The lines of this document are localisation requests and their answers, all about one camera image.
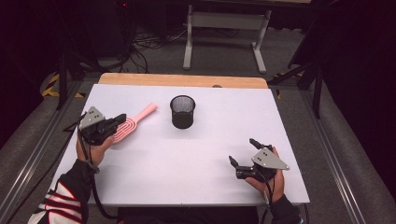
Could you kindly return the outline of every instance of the white tabletop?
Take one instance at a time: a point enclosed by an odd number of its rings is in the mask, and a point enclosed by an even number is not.
[[[169,103],[186,94],[196,103],[187,130],[173,126]],[[84,111],[94,105],[107,119],[136,116],[149,103],[158,109],[136,131],[113,145],[100,164],[96,183],[102,204],[114,206],[194,206],[262,204],[257,190],[235,177],[228,156],[253,165],[254,138],[276,146],[290,167],[285,194],[292,203],[309,203],[304,181],[271,90],[200,87],[94,85]],[[76,159],[73,136],[54,180]]]

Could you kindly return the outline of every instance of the striped sleeve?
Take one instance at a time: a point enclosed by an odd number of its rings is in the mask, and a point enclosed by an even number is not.
[[[77,160],[54,188],[49,189],[28,223],[86,223],[87,201],[91,194],[91,187],[87,184],[88,171],[86,163]]]

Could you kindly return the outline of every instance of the table leg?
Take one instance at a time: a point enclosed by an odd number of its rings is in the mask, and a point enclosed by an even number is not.
[[[314,91],[314,99],[312,103],[312,109],[314,110],[315,116],[317,119],[320,119],[319,114],[319,104],[320,104],[320,95],[321,95],[321,88],[323,83],[323,73],[321,67],[318,69],[318,75],[315,81],[315,91]]]
[[[192,54],[192,5],[189,5],[189,15],[187,17],[187,44],[186,51],[184,53],[183,68],[188,70],[191,67],[191,54]]]
[[[264,61],[262,60],[262,53],[260,52],[260,47],[262,46],[262,40],[264,39],[265,31],[267,30],[268,22],[271,17],[271,10],[267,10],[265,12],[265,17],[262,18],[262,25],[260,27],[259,37],[257,38],[257,42],[251,43],[253,47],[254,57],[256,58],[257,66],[259,67],[260,73],[266,73],[267,70],[264,65]]]
[[[59,101],[56,110],[60,110],[67,100],[67,68],[64,52],[59,56]]]

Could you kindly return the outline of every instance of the pink hair brush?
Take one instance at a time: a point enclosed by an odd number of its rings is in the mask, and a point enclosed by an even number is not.
[[[113,144],[117,144],[130,133],[132,133],[137,128],[137,122],[143,119],[145,116],[149,115],[151,112],[157,109],[157,106],[153,103],[149,104],[144,110],[142,110],[136,117],[127,118],[125,122],[119,125],[117,132],[114,134]]]

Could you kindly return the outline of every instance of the wooden table edge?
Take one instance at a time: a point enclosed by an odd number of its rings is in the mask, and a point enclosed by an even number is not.
[[[268,89],[267,82],[262,77],[104,73],[101,75],[98,83],[136,86],[218,86],[223,88]]]

